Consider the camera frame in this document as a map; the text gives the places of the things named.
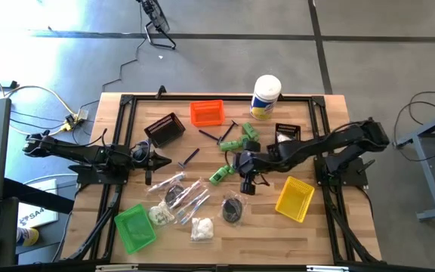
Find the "black basket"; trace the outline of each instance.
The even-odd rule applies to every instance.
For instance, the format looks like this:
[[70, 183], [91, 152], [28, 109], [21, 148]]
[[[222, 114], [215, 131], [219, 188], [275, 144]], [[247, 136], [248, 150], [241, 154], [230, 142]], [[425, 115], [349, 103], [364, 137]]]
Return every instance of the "black basket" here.
[[275, 128], [275, 143], [278, 144], [278, 132], [289, 136], [291, 139], [299, 141], [301, 139], [301, 127], [299, 125], [288, 125], [276, 123]]
[[184, 128], [175, 113], [170, 113], [144, 129], [154, 147], [158, 148], [179, 138], [185, 130], [186, 128]]

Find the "yellow basket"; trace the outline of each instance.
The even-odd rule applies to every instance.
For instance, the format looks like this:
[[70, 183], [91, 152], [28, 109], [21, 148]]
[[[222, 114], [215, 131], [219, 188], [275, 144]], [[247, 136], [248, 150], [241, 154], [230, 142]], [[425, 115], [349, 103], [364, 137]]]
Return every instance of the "yellow basket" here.
[[315, 188], [293, 177], [286, 179], [275, 210], [300, 223], [305, 219]]

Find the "green toy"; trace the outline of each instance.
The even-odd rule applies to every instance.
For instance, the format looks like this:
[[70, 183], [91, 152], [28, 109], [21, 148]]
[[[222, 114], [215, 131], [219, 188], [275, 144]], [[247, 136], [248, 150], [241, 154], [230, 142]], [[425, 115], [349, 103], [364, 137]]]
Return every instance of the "green toy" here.
[[209, 178], [209, 181], [212, 183], [212, 185], [217, 186], [224, 180], [226, 176], [232, 175], [234, 172], [235, 171], [233, 167], [225, 165], [224, 167], [219, 168], [219, 170], [217, 170], [217, 172], [215, 172], [214, 175]]
[[253, 141], [259, 141], [260, 135], [255, 131], [255, 129], [251, 126], [250, 123], [245, 123], [242, 125], [242, 130], [252, 139]]
[[231, 151], [231, 150], [235, 150], [238, 149], [240, 147], [242, 147], [242, 145], [246, 142], [249, 141], [249, 136], [248, 135], [242, 135], [239, 140], [237, 141], [228, 141], [228, 142], [222, 142], [219, 144], [219, 148], [221, 149], [221, 151]]

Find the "wooden tabletop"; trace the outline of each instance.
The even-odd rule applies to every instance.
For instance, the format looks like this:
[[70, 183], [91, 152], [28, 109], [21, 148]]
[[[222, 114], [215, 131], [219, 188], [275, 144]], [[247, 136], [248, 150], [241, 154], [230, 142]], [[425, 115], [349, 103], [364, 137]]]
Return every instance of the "wooden tabletop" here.
[[[100, 99], [91, 140], [98, 138], [107, 128], [105, 140], [112, 141], [113, 130], [119, 109], [120, 93], [103, 93]], [[326, 109], [331, 129], [349, 122], [344, 96], [326, 95]], [[226, 120], [221, 126], [202, 129], [213, 135], [222, 135], [231, 123], [250, 122], [260, 133], [262, 151], [274, 142], [274, 124], [281, 122], [301, 126], [301, 139], [311, 139], [312, 130], [308, 107], [300, 102], [279, 102], [273, 111], [273, 118], [258, 121], [249, 114], [249, 102], [224, 101]], [[272, 172], [266, 175], [270, 187], [257, 186], [255, 196], [248, 197], [248, 205], [240, 227], [227, 225], [218, 213], [223, 195], [228, 190], [239, 192], [241, 178], [228, 176], [219, 186], [213, 186], [208, 179], [225, 165], [224, 153], [216, 142], [198, 132], [190, 123], [189, 101], [140, 101], [134, 121], [132, 143], [145, 140], [143, 129], [163, 116], [174, 112], [186, 128], [184, 135], [162, 149], [159, 155], [172, 159], [167, 165], [153, 174], [153, 184], [164, 181], [180, 172], [177, 162], [183, 162], [197, 147], [200, 152], [186, 167], [184, 185], [190, 185], [204, 178], [211, 191], [211, 198], [198, 211], [197, 217], [214, 218], [214, 239], [207, 243], [190, 241], [190, 224], [172, 225], [156, 230], [157, 239], [146, 248], [128, 255], [122, 245], [118, 231], [113, 247], [112, 263], [179, 263], [179, 264], [332, 264], [329, 232], [325, 219], [322, 192], [316, 185], [313, 158], [296, 166], [290, 172]], [[122, 129], [121, 141], [125, 130]], [[241, 127], [234, 128], [227, 140], [237, 139], [242, 134]], [[303, 223], [275, 212], [275, 204], [288, 176], [300, 179], [316, 188], [308, 213]], [[139, 203], [149, 208], [160, 201], [158, 196], [146, 196], [145, 174], [142, 170], [132, 171], [124, 186], [120, 211], [123, 212]], [[74, 253], [83, 243], [95, 225], [102, 186], [91, 185], [83, 190], [75, 200], [62, 257]], [[344, 187], [344, 199], [350, 228], [369, 252], [380, 259], [374, 223], [369, 203], [355, 187]], [[106, 241], [108, 225], [103, 229], [100, 251]], [[341, 231], [337, 231], [341, 253], [344, 254], [344, 241]]]

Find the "concrete floor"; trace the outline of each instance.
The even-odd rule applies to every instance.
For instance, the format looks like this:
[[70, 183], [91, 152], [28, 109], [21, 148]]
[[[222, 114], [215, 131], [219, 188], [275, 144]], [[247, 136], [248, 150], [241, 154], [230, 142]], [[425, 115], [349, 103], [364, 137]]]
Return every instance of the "concrete floor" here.
[[[48, 26], [59, 31], [139, 32], [135, 1], [4, 3], [0, 5], [0, 78], [52, 88], [74, 110], [99, 98], [101, 85], [119, 77], [120, 64], [133, 59], [141, 41], [32, 38], [23, 34], [30, 32], [21, 32]], [[435, 37], [432, 0], [315, 3], [325, 36]], [[161, 6], [172, 33], [313, 35], [307, 0], [161, 0]], [[125, 66], [122, 81], [108, 85], [105, 91], [156, 91], [165, 85], [171, 92], [251, 93], [256, 78], [271, 73], [282, 81], [284, 93], [324, 93], [314, 41], [178, 39], [176, 43], [176, 51], [144, 44], [139, 61]], [[435, 42], [324, 42], [323, 47], [332, 91], [345, 95], [350, 118], [373, 116], [390, 137], [396, 115], [410, 97], [435, 91]], [[59, 119], [66, 113], [43, 91], [21, 91], [12, 99], [21, 112]], [[435, 103], [435, 96], [422, 99]], [[96, 107], [89, 109], [92, 115]], [[435, 109], [419, 105], [414, 114], [426, 121], [435, 116]], [[398, 133], [414, 127], [403, 115]], [[85, 130], [90, 132], [91, 124]], [[79, 142], [88, 141], [82, 131], [77, 131], [76, 137]], [[59, 138], [71, 141], [69, 134]], [[23, 139], [10, 132], [6, 176], [25, 181], [69, 172], [69, 163], [58, 158], [39, 159], [40, 168], [30, 169], [29, 162], [34, 159], [20, 152]], [[405, 152], [415, 155], [413, 150]], [[364, 157], [377, 160], [368, 170], [369, 194], [383, 259], [391, 264], [435, 268], [435, 220], [419, 223], [415, 217], [416, 212], [433, 208], [420, 165], [406, 161], [391, 147]], [[20, 260], [47, 261], [55, 249], [26, 253]]]

